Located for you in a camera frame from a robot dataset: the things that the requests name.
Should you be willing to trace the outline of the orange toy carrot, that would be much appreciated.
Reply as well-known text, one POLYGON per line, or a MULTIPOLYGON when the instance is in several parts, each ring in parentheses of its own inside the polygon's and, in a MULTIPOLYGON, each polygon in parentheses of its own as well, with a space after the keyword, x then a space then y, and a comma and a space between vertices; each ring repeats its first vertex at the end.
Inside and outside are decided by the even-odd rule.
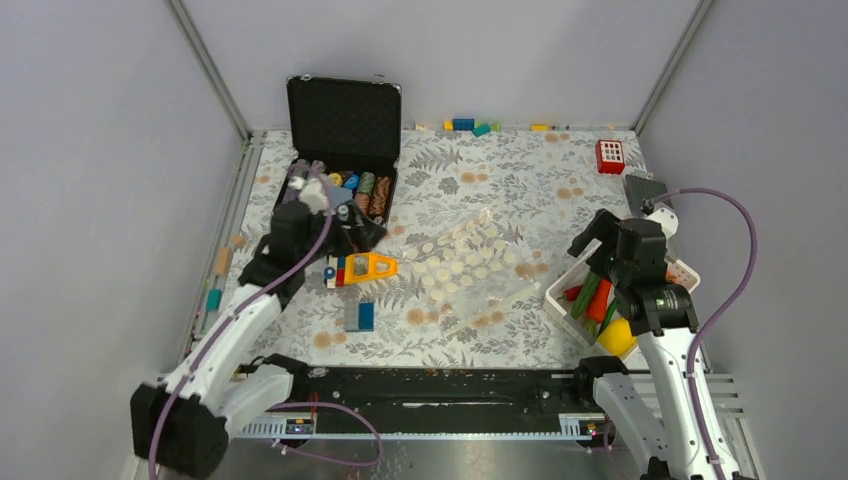
POLYGON ((595 323, 602 323, 604 321, 611 289, 612 284, 608 280, 604 278, 599 280, 596 290, 587 305, 585 312, 587 319, 595 323))

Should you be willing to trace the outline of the green toy cucumber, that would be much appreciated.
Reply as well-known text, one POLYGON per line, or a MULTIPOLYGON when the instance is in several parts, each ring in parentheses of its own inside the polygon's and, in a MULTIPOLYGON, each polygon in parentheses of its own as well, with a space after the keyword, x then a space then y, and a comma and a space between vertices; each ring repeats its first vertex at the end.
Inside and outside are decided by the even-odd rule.
POLYGON ((572 305, 571 316, 579 319, 588 309, 588 306, 597 291, 601 277, 593 272, 588 272, 581 290, 572 305))

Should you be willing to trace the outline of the clear dotted zip top bag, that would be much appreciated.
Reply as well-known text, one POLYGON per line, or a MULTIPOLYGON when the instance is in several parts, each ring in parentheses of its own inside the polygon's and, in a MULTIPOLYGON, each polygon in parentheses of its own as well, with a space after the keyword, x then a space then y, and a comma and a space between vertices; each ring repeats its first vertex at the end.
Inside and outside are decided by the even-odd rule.
POLYGON ((492 321, 540 288, 526 249, 508 235, 508 227, 482 208, 402 249, 423 299, 440 314, 443 336, 492 321))

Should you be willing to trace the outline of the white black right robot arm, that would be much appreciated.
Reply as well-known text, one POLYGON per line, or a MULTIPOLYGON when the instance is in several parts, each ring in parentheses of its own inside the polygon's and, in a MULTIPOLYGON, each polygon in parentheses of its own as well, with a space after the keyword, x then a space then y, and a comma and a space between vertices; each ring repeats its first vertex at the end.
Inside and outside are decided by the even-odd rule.
POLYGON ((650 371, 660 412, 636 393, 616 356, 583 359, 573 396, 583 410, 602 410, 643 479, 741 479, 710 395, 695 340, 700 331, 689 292, 666 278, 666 236, 648 219, 596 212, 568 249, 611 282, 650 371))

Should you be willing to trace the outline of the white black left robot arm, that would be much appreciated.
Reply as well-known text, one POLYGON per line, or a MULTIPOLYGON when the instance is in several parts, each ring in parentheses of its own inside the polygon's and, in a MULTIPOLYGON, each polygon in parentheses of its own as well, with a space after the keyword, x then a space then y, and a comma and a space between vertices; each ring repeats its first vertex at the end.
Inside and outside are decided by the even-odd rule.
POLYGON ((229 304, 200 343, 173 371, 133 393, 133 449, 146 461, 149 478, 171 470, 206 479, 258 416, 279 404, 296 411, 309 401, 308 381, 274 362, 230 384, 241 356, 304 285, 308 266, 327 256, 369 252, 387 232, 353 200, 334 200, 336 188, 326 174, 308 171, 300 178, 289 168, 297 198, 275 211, 229 304))

